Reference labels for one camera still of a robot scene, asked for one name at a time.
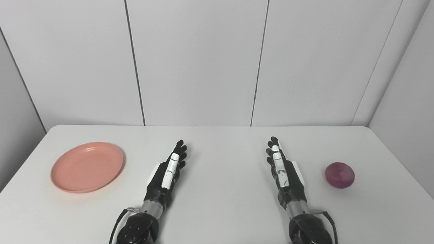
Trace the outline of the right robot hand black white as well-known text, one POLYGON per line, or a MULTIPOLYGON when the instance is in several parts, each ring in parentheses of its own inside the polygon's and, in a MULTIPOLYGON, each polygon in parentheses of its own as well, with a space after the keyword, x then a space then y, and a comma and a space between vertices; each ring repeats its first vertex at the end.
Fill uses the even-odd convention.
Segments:
POLYGON ((286 209, 291 201, 307 202, 300 170, 294 162, 286 158, 278 138, 271 137, 267 145, 268 148, 265 150, 268 155, 267 162, 270 164, 271 174, 278 188, 279 204, 286 209))

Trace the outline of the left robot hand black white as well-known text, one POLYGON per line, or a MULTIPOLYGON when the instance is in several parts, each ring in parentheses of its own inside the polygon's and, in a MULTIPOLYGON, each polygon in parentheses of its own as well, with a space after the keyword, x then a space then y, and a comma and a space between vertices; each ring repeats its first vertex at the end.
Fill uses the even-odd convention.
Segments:
POLYGON ((146 188, 144 201, 156 201, 166 210, 172 203, 172 191, 186 165, 187 146, 179 140, 165 162, 158 165, 146 188))

